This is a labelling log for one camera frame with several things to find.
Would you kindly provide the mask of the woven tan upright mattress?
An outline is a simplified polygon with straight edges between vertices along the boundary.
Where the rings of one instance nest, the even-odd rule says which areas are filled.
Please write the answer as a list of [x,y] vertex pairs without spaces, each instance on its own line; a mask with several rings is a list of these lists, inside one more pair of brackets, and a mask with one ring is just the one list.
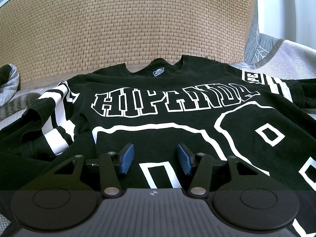
[[244,59],[255,0],[7,0],[1,64],[22,85],[126,63],[182,55]]

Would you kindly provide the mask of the black grey folded garment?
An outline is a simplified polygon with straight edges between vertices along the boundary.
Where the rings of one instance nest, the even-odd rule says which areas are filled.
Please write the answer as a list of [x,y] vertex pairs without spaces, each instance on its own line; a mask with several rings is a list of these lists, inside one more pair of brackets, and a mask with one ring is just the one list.
[[20,75],[13,64],[1,67],[1,106],[7,103],[17,92]]

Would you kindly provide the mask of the grey patterned bed sheet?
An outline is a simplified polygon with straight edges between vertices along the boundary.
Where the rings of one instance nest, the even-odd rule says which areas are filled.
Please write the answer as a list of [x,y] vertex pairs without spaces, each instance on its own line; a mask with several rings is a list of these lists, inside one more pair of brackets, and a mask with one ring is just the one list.
[[244,61],[239,63],[240,69],[255,69],[260,61],[266,63],[266,57],[273,56],[274,50],[277,50],[284,42],[284,39],[278,39],[259,32],[258,0],[252,0],[250,10],[252,22],[248,30],[245,48]]

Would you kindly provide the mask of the grey tabby cat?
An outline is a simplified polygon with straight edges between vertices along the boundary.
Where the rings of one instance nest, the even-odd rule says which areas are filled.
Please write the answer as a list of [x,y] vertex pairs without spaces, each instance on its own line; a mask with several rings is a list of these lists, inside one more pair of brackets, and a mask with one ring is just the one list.
[[21,95],[14,100],[1,106],[0,117],[1,120],[11,116],[12,114],[28,109],[41,95],[38,93],[28,93]]

